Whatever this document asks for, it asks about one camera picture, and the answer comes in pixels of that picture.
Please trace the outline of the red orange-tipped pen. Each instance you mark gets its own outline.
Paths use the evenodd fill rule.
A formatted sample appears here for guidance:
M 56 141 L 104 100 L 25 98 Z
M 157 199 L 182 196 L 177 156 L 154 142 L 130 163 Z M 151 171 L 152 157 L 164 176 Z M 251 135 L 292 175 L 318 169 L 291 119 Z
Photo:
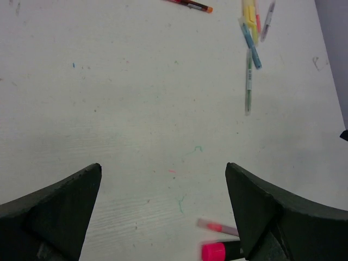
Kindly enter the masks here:
M 209 14 L 213 12 L 212 7 L 209 7 L 209 6 L 201 4 L 201 3 L 197 3 L 195 1 L 191 1 L 191 0 L 169 0 L 169 1 L 173 2 L 173 3 L 180 4 L 180 5 L 187 6 L 189 8 L 194 8 L 194 9 L 197 9 L 200 11 L 204 11 L 204 12 L 209 13 Z

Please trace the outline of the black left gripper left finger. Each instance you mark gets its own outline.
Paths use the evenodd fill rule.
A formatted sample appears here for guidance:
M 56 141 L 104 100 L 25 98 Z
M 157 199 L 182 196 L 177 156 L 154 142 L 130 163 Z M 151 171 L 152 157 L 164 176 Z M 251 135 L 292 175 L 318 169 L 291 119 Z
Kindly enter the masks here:
M 101 183 L 101 166 L 1 204 L 1 260 L 79 260 Z

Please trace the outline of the green clear pen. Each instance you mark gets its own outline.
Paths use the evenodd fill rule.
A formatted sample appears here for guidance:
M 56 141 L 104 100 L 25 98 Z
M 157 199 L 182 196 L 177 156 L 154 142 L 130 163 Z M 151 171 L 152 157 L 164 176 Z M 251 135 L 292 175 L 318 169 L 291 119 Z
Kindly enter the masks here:
M 245 96 L 245 113 L 250 115 L 251 113 L 251 102 L 252 102 L 252 51 L 247 51 L 247 69 L 246 69 L 246 96 Z

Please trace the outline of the black highlighter body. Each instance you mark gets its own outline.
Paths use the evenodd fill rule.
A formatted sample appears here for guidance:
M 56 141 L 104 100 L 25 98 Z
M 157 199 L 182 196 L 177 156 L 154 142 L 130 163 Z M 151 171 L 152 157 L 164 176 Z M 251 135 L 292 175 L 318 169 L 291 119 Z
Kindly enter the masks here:
M 244 258 L 244 252 L 241 248 L 240 241 L 226 241 L 223 243 L 225 247 L 225 260 L 236 260 Z

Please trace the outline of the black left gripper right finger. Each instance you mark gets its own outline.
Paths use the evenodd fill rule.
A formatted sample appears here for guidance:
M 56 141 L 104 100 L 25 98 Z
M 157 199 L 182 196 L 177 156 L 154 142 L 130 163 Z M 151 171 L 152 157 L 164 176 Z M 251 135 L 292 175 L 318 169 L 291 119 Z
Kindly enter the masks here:
M 347 211 L 277 187 L 235 163 L 225 171 L 246 260 L 347 260 Z

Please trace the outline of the pink highlighter cap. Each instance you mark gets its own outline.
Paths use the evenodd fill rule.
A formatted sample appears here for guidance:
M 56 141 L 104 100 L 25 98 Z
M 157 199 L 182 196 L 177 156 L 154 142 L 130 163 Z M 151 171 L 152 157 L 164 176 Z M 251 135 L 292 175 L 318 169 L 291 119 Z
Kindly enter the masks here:
M 224 261 L 226 250 L 223 243 L 204 244 L 201 248 L 202 261 Z

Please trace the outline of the pink clear pen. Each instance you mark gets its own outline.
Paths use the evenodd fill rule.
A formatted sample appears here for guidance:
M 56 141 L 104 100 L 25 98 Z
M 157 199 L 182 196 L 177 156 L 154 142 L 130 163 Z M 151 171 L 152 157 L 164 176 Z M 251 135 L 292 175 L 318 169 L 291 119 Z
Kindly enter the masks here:
M 197 226 L 200 228 L 204 228 L 213 232 L 223 233 L 232 235 L 235 237 L 239 236 L 238 230 L 234 227 L 226 226 L 214 221 L 205 220 L 205 219 L 197 219 Z

